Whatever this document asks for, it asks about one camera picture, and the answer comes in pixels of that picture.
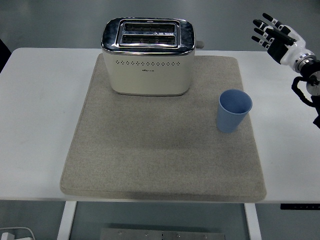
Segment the white and black hand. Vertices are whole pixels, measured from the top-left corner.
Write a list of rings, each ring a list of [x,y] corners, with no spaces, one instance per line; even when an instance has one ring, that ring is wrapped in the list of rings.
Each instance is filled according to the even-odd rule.
[[[265,21],[253,20],[254,31],[259,36],[252,36],[251,39],[265,48],[278,64],[289,66],[297,72],[301,61],[316,59],[315,54],[306,48],[306,41],[293,28],[267,13],[262,16]]]

